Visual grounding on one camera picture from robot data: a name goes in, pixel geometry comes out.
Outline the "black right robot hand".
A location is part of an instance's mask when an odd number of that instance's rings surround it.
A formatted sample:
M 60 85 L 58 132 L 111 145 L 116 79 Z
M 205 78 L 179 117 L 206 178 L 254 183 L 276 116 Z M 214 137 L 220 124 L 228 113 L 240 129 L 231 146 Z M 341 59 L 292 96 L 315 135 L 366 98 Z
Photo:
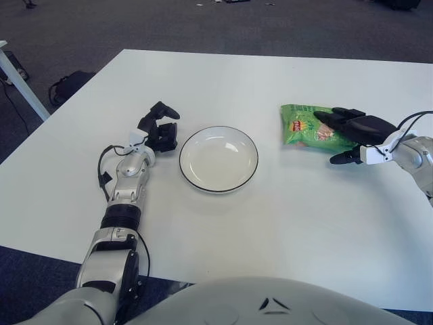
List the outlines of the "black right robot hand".
M 384 119 L 355 109 L 335 107 L 331 112 L 314 111 L 313 114 L 324 125 L 357 144 L 354 148 L 331 157 L 329 161 L 333 165 L 361 164 L 361 146 L 381 145 L 389 135 L 397 131 L 396 126 Z

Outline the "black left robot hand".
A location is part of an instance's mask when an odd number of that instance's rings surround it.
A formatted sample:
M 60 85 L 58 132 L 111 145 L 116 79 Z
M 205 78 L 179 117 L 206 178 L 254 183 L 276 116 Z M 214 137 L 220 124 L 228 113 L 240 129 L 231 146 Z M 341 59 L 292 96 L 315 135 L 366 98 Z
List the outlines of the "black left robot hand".
M 177 111 L 159 101 L 151 107 L 137 126 L 138 129 L 147 133 L 144 144 L 154 152 L 169 152 L 177 147 L 177 123 L 157 125 L 157 121 L 164 117 L 173 120 L 180 119 Z

